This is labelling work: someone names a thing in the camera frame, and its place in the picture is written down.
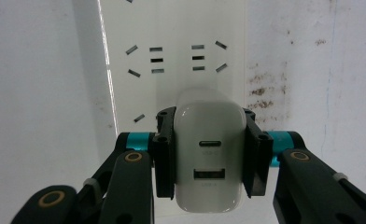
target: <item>white power adapter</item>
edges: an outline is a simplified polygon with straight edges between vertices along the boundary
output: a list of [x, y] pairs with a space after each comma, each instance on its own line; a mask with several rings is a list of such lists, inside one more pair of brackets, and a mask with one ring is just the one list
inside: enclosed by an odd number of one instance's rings
[[174, 126], [177, 204], [193, 213], [233, 210], [241, 199], [244, 110], [218, 91], [188, 90]]

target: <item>rectangular slot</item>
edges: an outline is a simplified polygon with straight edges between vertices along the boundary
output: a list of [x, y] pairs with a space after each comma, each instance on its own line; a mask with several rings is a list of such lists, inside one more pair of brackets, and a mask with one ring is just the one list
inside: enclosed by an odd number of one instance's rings
[[134, 75], [134, 76], [136, 76], [136, 77], [140, 77], [140, 74], [139, 73], [137, 73], [137, 72], [135, 72], [135, 71], [133, 71], [133, 70], [128, 70], [128, 73], [129, 74], [132, 74], [132, 75]]
[[191, 49], [204, 49], [205, 45], [191, 45]]
[[138, 122], [139, 120], [143, 119], [145, 117], [144, 114], [140, 115], [139, 117], [137, 117], [136, 119], [134, 119], [134, 122]]
[[158, 48], [150, 48], [150, 52], [160, 52], [162, 51], [162, 48], [161, 47], [158, 47]]
[[204, 70], [205, 70], [205, 66], [192, 67], [192, 71], [204, 71]]
[[224, 179], [226, 177], [226, 169], [194, 169], [194, 179], [196, 180], [212, 180]]
[[151, 73], [152, 74], [156, 74], [156, 73], [163, 73], [163, 68], [158, 68], [158, 69], [151, 69]]
[[219, 47], [221, 47], [221, 48], [223, 48], [223, 49], [227, 49], [227, 46], [225, 46], [224, 44], [222, 44], [222, 43], [220, 43], [220, 42], [218, 42], [218, 41], [216, 41], [216, 43], [215, 43], [217, 46], [219, 46]]
[[128, 49], [127, 51], [125, 51], [125, 53], [127, 53], [127, 55], [130, 55], [132, 52], [137, 50], [137, 46], [133, 46], [130, 49]]
[[200, 147], [220, 147], [220, 141], [201, 141], [199, 143]]
[[195, 60], [204, 60], [205, 56], [192, 56], [192, 59]]
[[216, 69], [216, 72], [219, 73], [221, 70], [225, 69], [227, 67], [227, 64], [223, 64], [222, 66], [220, 66], [219, 68]]
[[163, 63], [163, 58], [159, 58], [159, 59], [151, 59], [152, 63]]

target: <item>horizontal slot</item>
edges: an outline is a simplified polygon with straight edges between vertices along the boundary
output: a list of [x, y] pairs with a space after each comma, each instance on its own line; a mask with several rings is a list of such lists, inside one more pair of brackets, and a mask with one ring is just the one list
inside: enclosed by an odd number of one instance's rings
[[223, 64], [222, 66], [220, 66], [219, 68], [216, 69], [216, 72], [219, 73], [221, 72], [221, 70], [225, 69], [227, 67], [227, 64]]
[[137, 50], [137, 46], [133, 46], [130, 49], [128, 49], [127, 51], [125, 51], [125, 53], [127, 53], [127, 55], [130, 55], [132, 52]]
[[150, 52], [159, 52], [159, 51], [162, 51], [162, 48], [161, 47], [158, 47], [158, 48], [150, 48]]
[[195, 60], [204, 60], [205, 56], [192, 56], [192, 59]]
[[163, 73], [163, 68], [158, 68], [158, 69], [151, 69], [151, 73], [152, 74], [156, 74], [156, 73]]
[[134, 75], [134, 76], [136, 76], [136, 77], [140, 77], [140, 74], [139, 73], [137, 73], [137, 72], [135, 72], [135, 71], [133, 71], [133, 70], [128, 70], [128, 73], [129, 74], [132, 74], [132, 75]]
[[145, 117], [144, 114], [140, 115], [139, 117], [137, 117], [136, 119], [134, 119], [134, 122], [138, 122], [139, 120], [143, 119]]
[[226, 169], [206, 170], [194, 169], [194, 179], [209, 180], [209, 179], [224, 179], [226, 177]]
[[201, 141], [199, 143], [200, 147], [220, 147], [220, 141]]
[[224, 45], [224, 44], [222, 44], [222, 43], [220, 43], [220, 42], [218, 42], [218, 41], [216, 41], [216, 43], [215, 43], [217, 46], [219, 46], [219, 47], [221, 47], [221, 48], [223, 48], [223, 49], [227, 49], [227, 46], [226, 45]]
[[204, 49], [205, 45], [191, 45], [191, 49]]
[[160, 59], [151, 59], [152, 63], [163, 63], [163, 58]]
[[192, 71], [204, 71], [204, 70], [205, 70], [205, 66], [192, 67]]

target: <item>white surface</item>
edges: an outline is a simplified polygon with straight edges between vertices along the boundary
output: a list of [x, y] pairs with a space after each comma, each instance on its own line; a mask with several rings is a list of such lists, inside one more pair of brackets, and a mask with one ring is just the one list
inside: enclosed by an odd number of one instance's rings
[[[219, 91], [189, 89], [179, 95], [174, 118], [176, 202], [193, 213], [220, 213], [241, 202], [246, 116]], [[218, 147], [201, 147], [219, 141]], [[194, 179], [194, 170], [225, 171], [225, 178]]]
[[[155, 131], [157, 113], [175, 106], [187, 88], [217, 89], [245, 105], [246, 0], [100, 2], [121, 132]], [[192, 45], [204, 49], [191, 49]], [[133, 46], [137, 50], [127, 54]], [[162, 52], [150, 52], [156, 47]], [[194, 61], [192, 56], [204, 60]], [[159, 58], [162, 63], [150, 62]], [[204, 71], [193, 71], [194, 66], [204, 66]], [[151, 73], [161, 68], [164, 73]], [[134, 122], [142, 114], [145, 118]]]
[[[74, 3], [0, 1], [0, 223], [48, 185], [79, 188], [114, 145], [102, 38], [91, 35], [97, 4]], [[366, 192], [366, 0], [250, 1], [247, 28], [246, 102], [260, 126], [301, 133]], [[93, 74], [104, 89], [92, 87]], [[106, 114], [92, 90], [104, 93]], [[273, 169], [267, 196], [230, 213], [156, 223], [277, 223], [275, 179]]]

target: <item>blue band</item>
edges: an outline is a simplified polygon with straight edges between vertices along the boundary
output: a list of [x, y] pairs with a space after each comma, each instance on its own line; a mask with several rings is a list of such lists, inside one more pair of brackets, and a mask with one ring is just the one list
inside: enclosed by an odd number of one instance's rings
[[149, 136], [150, 133], [129, 133], [126, 148], [132, 148], [136, 151], [147, 151]]
[[289, 148], [294, 148], [293, 139], [288, 132], [267, 132], [274, 139], [272, 167], [279, 167], [277, 157], [280, 153]]

